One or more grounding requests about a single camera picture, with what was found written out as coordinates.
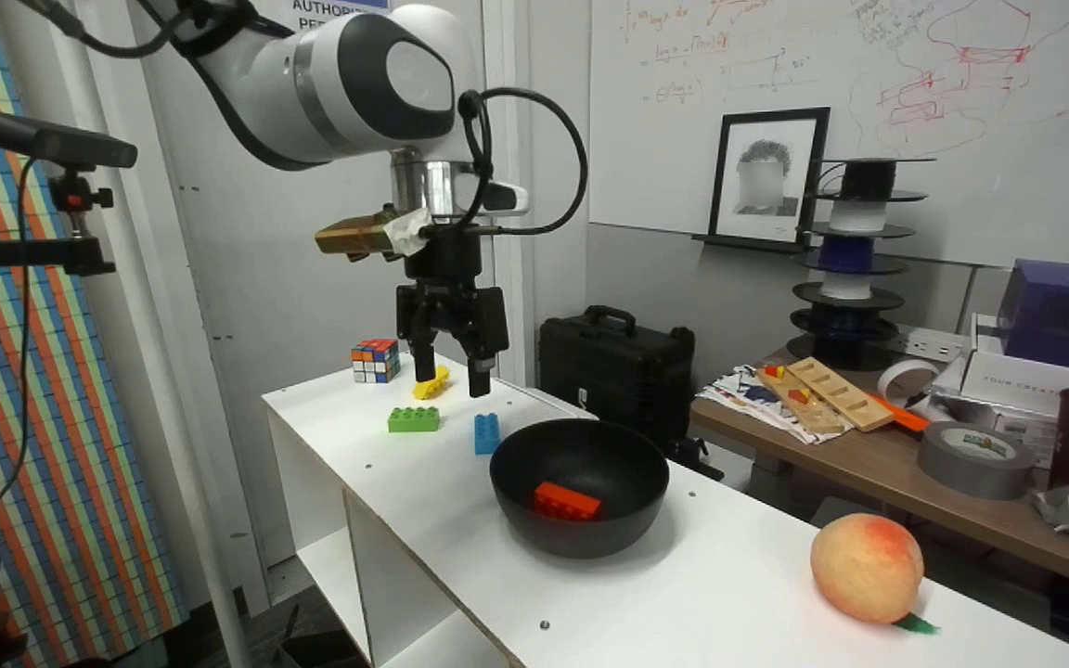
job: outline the black frying pan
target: black frying pan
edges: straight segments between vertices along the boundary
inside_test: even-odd
[[[494,494],[513,531],[556,555],[605,555],[631,547],[667,490],[660,450],[616,423],[552,418],[509,433],[491,461]],[[535,508],[535,486],[556,481],[602,501],[595,518]]]

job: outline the picture frame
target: picture frame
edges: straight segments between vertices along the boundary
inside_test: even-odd
[[[706,241],[801,251],[830,106],[725,115]]]

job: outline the black box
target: black box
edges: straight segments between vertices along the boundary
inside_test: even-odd
[[[639,328],[631,313],[592,303],[538,328],[538,386],[602,418],[667,444],[687,439],[694,334]]]

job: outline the striped curtain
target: striped curtain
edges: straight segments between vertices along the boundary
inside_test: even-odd
[[[3,43],[0,110],[18,110]],[[15,238],[18,167],[18,156],[0,151],[0,238]],[[31,238],[68,238],[45,197],[45,170],[34,170]],[[18,270],[0,270],[0,486],[18,452],[18,318]],[[187,619],[187,605],[86,314],[81,280],[34,270],[31,348],[34,450],[0,506],[0,591],[31,636],[21,664],[118,657]]]

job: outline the whiteboard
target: whiteboard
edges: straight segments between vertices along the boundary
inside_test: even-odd
[[[1069,260],[1069,0],[595,0],[592,218],[706,235],[720,115],[830,106],[901,170],[905,251]]]

